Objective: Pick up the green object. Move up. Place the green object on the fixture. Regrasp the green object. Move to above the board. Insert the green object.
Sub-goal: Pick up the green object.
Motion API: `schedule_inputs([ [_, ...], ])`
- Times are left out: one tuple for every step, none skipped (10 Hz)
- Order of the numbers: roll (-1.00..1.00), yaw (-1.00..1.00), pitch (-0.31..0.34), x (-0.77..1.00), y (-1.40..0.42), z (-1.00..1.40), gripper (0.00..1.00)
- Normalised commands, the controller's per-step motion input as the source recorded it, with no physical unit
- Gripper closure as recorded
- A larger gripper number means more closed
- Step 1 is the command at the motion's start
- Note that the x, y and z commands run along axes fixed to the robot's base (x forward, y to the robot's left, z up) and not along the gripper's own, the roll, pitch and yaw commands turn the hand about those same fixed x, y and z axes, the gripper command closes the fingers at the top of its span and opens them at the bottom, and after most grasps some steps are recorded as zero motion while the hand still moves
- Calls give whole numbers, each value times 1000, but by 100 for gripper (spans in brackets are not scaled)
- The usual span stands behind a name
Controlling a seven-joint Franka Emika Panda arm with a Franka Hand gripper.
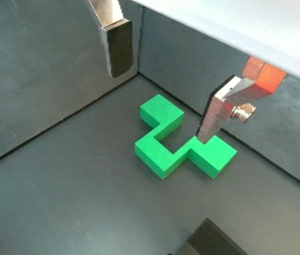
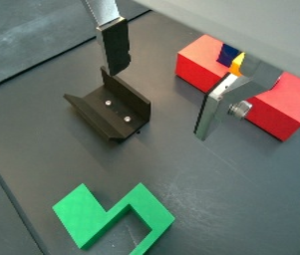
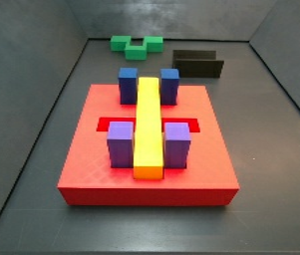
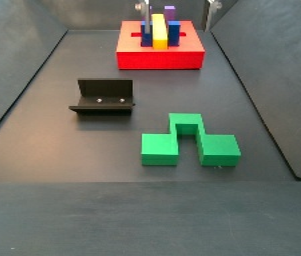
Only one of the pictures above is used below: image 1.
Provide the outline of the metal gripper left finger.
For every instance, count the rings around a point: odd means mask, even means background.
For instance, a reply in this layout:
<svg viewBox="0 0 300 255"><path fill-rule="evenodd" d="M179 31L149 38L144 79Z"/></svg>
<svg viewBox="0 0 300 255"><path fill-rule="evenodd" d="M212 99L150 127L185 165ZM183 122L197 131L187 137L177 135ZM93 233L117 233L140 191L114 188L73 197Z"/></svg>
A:
<svg viewBox="0 0 300 255"><path fill-rule="evenodd" d="M108 70L113 78L134 64L133 22L125 18L120 0L85 0L100 27Z"/></svg>

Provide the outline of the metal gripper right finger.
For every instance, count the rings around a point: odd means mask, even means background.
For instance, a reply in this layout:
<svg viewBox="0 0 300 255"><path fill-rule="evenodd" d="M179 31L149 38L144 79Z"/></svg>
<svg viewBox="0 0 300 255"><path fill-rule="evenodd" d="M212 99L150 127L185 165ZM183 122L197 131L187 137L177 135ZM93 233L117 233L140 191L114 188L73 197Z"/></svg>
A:
<svg viewBox="0 0 300 255"><path fill-rule="evenodd" d="M249 57L243 77L231 76L209 96L197 139L208 143L229 119L247 123L256 111L253 101L271 96L280 87L287 72L255 57Z"/></svg>

